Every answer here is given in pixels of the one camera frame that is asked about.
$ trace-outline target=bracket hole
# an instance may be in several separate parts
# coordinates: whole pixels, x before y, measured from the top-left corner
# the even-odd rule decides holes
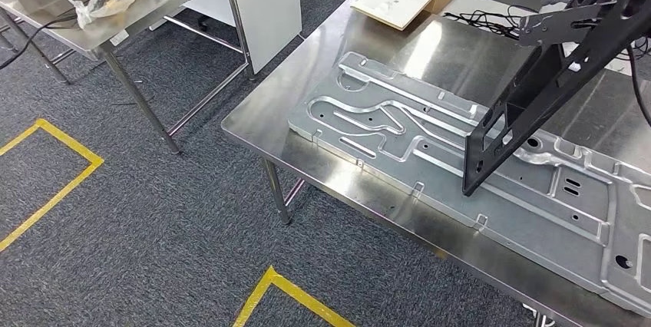
[[[538,139],[534,139],[532,137],[527,139],[527,144],[529,144],[529,147],[532,148],[538,148],[540,146],[540,142],[538,141]]]
[[[616,256],[615,262],[617,262],[618,266],[624,269],[629,269],[633,266],[633,264],[625,256]]]
[[[624,5],[624,9],[622,10],[622,18],[623,19],[632,18],[636,13],[639,12],[639,10],[642,9],[644,2],[646,2],[646,0],[626,1],[626,5]]]

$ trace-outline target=stamped metal plate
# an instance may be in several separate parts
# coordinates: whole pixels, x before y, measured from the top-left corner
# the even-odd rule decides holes
[[[348,53],[296,106],[289,126],[583,288],[651,317],[651,175],[539,130],[465,197],[465,137],[486,110]],[[503,126],[495,124],[485,147]]]

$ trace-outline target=black cable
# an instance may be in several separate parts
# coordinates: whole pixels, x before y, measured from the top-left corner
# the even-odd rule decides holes
[[[507,15],[508,15],[507,20],[509,21],[509,23],[511,25],[513,25],[513,26],[515,26],[517,28],[520,27],[520,19],[523,18],[523,16],[521,16],[521,15],[512,15],[511,14],[511,9],[512,8],[519,8],[520,10],[525,10],[525,11],[529,11],[529,12],[538,12],[538,11],[534,11],[533,9],[528,8],[528,7],[524,7],[524,6],[510,5],[509,7],[507,7]]]
[[[649,111],[646,109],[646,104],[642,99],[642,92],[639,90],[639,81],[637,79],[637,69],[635,65],[635,54],[633,53],[633,47],[631,47],[630,45],[626,47],[626,52],[628,52],[629,59],[631,62],[631,79],[633,80],[633,91],[635,92],[635,99],[637,100],[639,109],[642,111],[642,115],[644,116],[644,119],[651,127],[651,114],[649,114]]]
[[[640,53],[635,56],[636,60],[639,60],[641,58],[644,58],[645,56],[648,56],[651,54],[651,48],[649,48],[649,39],[645,38],[644,43],[641,45],[636,45],[635,47],[632,47],[634,51],[639,51]],[[621,60],[621,61],[628,61],[629,57],[627,53],[620,53],[617,56],[615,56],[616,59]]]
[[[519,27],[516,23],[516,19],[519,19],[520,16],[497,14],[493,12],[485,12],[482,10],[475,10],[471,14],[465,13],[459,15],[446,12],[443,14],[443,16],[446,18],[451,18],[455,21],[464,22],[466,25],[470,25],[475,28],[484,28],[494,34],[502,35],[507,38],[514,40],[520,38],[518,34]],[[510,24],[510,26],[490,21],[490,17],[505,19]]]
[[[77,18],[76,15],[69,15],[69,16],[65,16],[65,17],[63,17],[63,18],[56,18],[56,19],[54,19],[54,20],[48,22],[47,24],[41,26],[40,28],[37,28],[36,31],[34,32],[34,34],[32,34],[32,35],[27,39],[27,41],[25,42],[25,46],[23,46],[23,48],[22,48],[20,51],[18,51],[18,53],[14,54],[14,55],[11,56],[7,61],[5,61],[5,62],[3,62],[2,64],[0,64],[0,70],[6,68],[6,67],[9,66],[10,64],[12,64],[14,61],[16,61],[20,56],[22,56],[22,54],[24,54],[25,51],[27,51],[27,48],[29,47],[29,45],[34,41],[34,37],[36,37],[36,34],[38,34],[39,32],[41,32],[41,30],[46,29],[46,28],[51,28],[52,25],[57,24],[57,23],[60,23],[60,22],[66,22],[66,21],[70,21],[70,20],[75,20],[76,18]]]

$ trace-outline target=hole in metal plate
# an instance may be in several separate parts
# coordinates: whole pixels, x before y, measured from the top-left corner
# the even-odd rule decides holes
[[[532,137],[527,139],[527,144],[529,144],[529,147],[532,148],[538,148],[540,146],[540,142],[538,141],[538,139],[534,139]]]
[[[579,196],[579,192],[576,191],[575,189],[572,189],[571,187],[564,187],[563,190],[564,190],[566,193],[570,193],[570,194],[574,195],[575,197],[578,197],[578,196]]]
[[[625,256],[616,256],[615,257],[615,262],[617,262],[617,265],[624,268],[624,269],[629,269],[633,266],[631,261],[628,260]]]
[[[568,183],[569,185],[573,185],[575,187],[581,187],[581,183],[578,181],[572,180],[569,177],[565,179],[565,182]]]

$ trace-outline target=white panel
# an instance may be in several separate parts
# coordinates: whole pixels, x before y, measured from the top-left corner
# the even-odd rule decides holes
[[[237,0],[257,73],[300,31],[300,0]]]
[[[230,26],[235,26],[228,0],[189,0],[183,6]]]

